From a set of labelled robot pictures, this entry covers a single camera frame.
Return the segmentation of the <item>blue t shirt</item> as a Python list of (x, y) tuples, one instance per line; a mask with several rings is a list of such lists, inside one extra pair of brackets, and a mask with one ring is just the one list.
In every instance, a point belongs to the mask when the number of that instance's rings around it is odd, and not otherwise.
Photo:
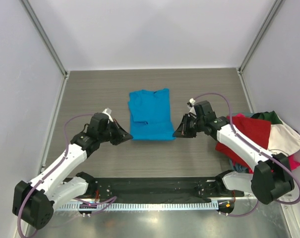
[(174, 127), (171, 120), (170, 91), (139, 90), (130, 92), (130, 134), (137, 141), (172, 141)]

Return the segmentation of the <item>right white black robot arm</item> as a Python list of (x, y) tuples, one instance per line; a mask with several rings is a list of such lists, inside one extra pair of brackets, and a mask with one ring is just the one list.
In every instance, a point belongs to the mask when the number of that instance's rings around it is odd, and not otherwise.
[(189, 112), (184, 114), (173, 133), (176, 138), (195, 138), (203, 132), (227, 146), (253, 171), (252, 174), (226, 172), (219, 175), (227, 190), (252, 193), (259, 202), (269, 204), (295, 188), (289, 159), (282, 153), (273, 154), (244, 135), (231, 118), (218, 117), (208, 101), (190, 99)]

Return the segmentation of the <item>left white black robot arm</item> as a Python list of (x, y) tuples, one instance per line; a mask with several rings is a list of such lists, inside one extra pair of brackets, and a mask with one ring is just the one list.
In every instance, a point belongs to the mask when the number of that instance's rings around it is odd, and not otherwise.
[(111, 117), (110, 109), (93, 114), (82, 131), (66, 140), (65, 151), (48, 168), (29, 182), (20, 181), (15, 186), (12, 212), (17, 216), (17, 223), (26, 222), (40, 230), (68, 201), (94, 193), (97, 190), (96, 179), (85, 172), (79, 172), (68, 182), (64, 180), (102, 143), (116, 146), (132, 138)]

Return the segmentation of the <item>red t shirt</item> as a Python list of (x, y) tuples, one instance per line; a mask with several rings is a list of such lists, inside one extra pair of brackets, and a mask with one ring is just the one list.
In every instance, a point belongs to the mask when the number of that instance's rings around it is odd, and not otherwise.
[[(268, 148), (269, 136), (271, 130), (271, 122), (262, 119), (253, 119), (243, 117), (242, 115), (233, 117), (233, 124), (237, 129), (245, 136), (251, 139), (264, 149)], [(217, 143), (215, 150), (229, 157), (235, 165), (240, 164), (243, 167), (248, 168), (249, 173), (253, 173), (246, 162), (243, 161), (235, 152), (222, 143)]]

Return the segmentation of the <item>dark green t shirt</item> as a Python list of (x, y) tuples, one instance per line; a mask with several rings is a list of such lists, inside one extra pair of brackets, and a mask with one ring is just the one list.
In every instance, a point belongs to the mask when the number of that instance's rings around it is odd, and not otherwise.
[(275, 111), (256, 113), (251, 116), (252, 119), (261, 119), (271, 122), (271, 124), (283, 124), (282, 120)]

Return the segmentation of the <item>white t shirt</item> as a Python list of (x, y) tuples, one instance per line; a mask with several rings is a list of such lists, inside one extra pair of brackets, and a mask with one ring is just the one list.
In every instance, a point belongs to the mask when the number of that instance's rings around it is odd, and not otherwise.
[(272, 124), (267, 150), (291, 156), (300, 150), (300, 135), (287, 124)]

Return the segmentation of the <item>pink t shirt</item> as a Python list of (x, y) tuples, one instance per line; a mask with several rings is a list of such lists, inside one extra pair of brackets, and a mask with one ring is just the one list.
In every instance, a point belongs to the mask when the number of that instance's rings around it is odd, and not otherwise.
[(298, 162), (298, 161), (296, 161), (296, 160), (294, 159), (294, 154), (291, 155), (291, 156), (288, 156), (288, 158), (289, 158), (289, 162), (290, 162), (290, 166), (291, 166), (291, 169), (292, 169), (292, 170), (295, 170), (297, 167), (300, 166), (300, 162)]

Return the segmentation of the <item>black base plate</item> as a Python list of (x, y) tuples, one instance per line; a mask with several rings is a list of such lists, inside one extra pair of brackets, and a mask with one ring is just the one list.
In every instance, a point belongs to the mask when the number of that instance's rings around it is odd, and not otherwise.
[(94, 178), (94, 182), (93, 188), (78, 198), (105, 201), (115, 196), (116, 203), (177, 204), (244, 197), (244, 192), (229, 191), (214, 177)]

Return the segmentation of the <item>right aluminium frame post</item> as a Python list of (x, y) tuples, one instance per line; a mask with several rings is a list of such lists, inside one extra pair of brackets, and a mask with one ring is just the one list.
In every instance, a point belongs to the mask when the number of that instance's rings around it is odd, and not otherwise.
[(259, 46), (260, 42), (262, 41), (264, 35), (266, 34), (267, 30), (269, 29), (270, 25), (274, 21), (274, 18), (278, 14), (280, 8), (284, 4), (284, 0), (275, 0), (269, 9), (266, 17), (264, 18), (263, 23), (261, 24), (260, 29), (258, 30), (254, 40), (252, 41), (251, 46), (249, 47), (241, 65), (237, 68), (237, 72), (239, 75), (242, 75), (243, 71), (245, 70), (247, 64), (249, 63), (250, 59), (252, 58), (254, 52), (256, 51), (257, 47)]

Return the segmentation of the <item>aluminium frame post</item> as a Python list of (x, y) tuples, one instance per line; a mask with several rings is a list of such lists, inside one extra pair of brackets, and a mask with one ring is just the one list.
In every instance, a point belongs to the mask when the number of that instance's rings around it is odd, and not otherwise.
[(20, 3), (23, 5), (24, 9), (26, 10), (27, 15), (31, 19), (31, 22), (33, 23), (36, 31), (38, 32), (40, 38), (42, 39), (45, 47), (49, 51), (52, 59), (54, 60), (55, 64), (57, 65), (58, 69), (62, 73), (64, 77), (67, 76), (67, 70), (63, 66), (59, 56), (57, 55), (56, 50), (54, 49), (45, 29), (43, 28), (38, 16), (36, 15), (36, 12), (34, 11), (33, 7), (31, 6), (30, 2), (28, 0), (20, 0)]
[(249, 63), (250, 59), (252, 58), (254, 52), (256, 51), (257, 47), (259, 46), (260, 42), (262, 41), (264, 35), (266, 34), (267, 30), (269, 29), (270, 25), (274, 21), (274, 18), (278, 14), (280, 8), (284, 4), (284, 0), (275, 0), (269, 9), (266, 17), (264, 18), (263, 23), (261, 24), (260, 29), (258, 30), (254, 40), (252, 41), (251, 46), (249, 47), (241, 65), (237, 68), (237, 72), (239, 75), (242, 75), (243, 71), (245, 70), (247, 64)]

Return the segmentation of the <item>perforated metal rail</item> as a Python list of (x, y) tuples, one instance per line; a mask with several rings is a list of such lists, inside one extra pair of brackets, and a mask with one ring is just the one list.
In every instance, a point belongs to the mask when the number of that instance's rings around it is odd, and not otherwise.
[(113, 203), (111, 205), (102, 204), (97, 206), (86, 206), (79, 201), (70, 201), (61, 206), (57, 211), (178, 211), (178, 210), (218, 210), (217, 200), (209, 203), (189, 203), (189, 204), (127, 204)]

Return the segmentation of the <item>left aluminium frame post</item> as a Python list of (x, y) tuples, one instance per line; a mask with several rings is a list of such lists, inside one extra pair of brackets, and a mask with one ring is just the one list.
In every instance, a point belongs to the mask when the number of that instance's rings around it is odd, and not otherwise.
[(49, 51), (52, 59), (54, 60), (55, 64), (57, 65), (58, 69), (62, 73), (64, 77), (67, 76), (67, 70), (63, 66), (59, 56), (57, 55), (56, 50), (54, 49), (45, 29), (43, 28), (38, 16), (36, 15), (36, 12), (34, 11), (33, 7), (31, 6), (30, 2), (28, 0), (20, 0), (20, 3), (23, 5), (24, 9), (26, 10), (27, 15), (31, 19), (31, 22), (33, 23), (36, 31), (38, 32), (40, 38), (42, 39), (45, 47)]

